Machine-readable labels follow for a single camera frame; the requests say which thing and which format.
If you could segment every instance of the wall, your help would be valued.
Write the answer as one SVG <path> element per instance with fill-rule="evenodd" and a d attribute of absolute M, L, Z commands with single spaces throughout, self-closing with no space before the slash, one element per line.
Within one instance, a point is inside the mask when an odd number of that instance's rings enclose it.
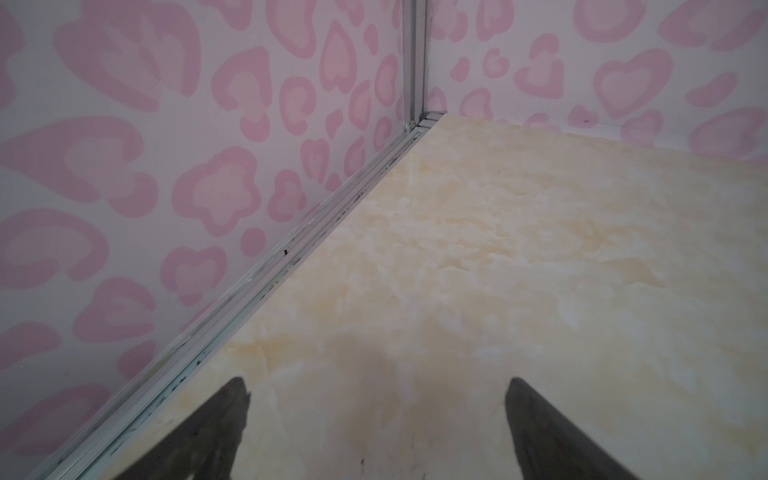
<path fill-rule="evenodd" d="M 768 161 L 765 0 L 432 0 L 430 110 Z"/>
<path fill-rule="evenodd" d="M 0 477 L 403 129 L 401 17 L 396 0 L 0 5 Z"/>

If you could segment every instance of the yellow marble pattern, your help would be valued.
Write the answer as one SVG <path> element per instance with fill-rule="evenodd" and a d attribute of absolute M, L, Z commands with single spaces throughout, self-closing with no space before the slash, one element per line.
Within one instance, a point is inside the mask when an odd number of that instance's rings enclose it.
<path fill-rule="evenodd" d="M 109 468 L 232 376 L 235 480 L 521 478 L 521 376 L 645 480 L 768 478 L 768 169 L 446 115 Z"/>

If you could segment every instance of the pink patterned wall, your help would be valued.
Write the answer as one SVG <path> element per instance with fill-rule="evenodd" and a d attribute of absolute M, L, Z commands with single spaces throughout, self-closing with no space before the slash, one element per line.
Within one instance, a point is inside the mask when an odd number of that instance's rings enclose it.
<path fill-rule="evenodd" d="M 429 110 L 768 162 L 765 0 L 432 0 Z"/>
<path fill-rule="evenodd" d="M 403 129 L 399 0 L 0 4 L 0 478 Z"/>

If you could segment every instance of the wallpaper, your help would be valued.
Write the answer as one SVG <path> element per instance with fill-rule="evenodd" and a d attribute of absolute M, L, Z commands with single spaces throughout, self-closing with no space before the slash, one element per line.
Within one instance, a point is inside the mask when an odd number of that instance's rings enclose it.
<path fill-rule="evenodd" d="M 0 477 L 403 130 L 399 0 L 0 4 Z"/>
<path fill-rule="evenodd" d="M 766 0 L 432 0 L 434 111 L 768 162 Z"/>

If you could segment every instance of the floor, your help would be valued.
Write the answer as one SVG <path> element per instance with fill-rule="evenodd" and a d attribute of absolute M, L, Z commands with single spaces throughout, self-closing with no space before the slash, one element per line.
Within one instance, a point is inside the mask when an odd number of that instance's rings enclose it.
<path fill-rule="evenodd" d="M 644 480 L 768 478 L 768 168 L 446 115 L 103 478 L 233 376 L 234 480 L 519 479 L 513 376 Z"/>

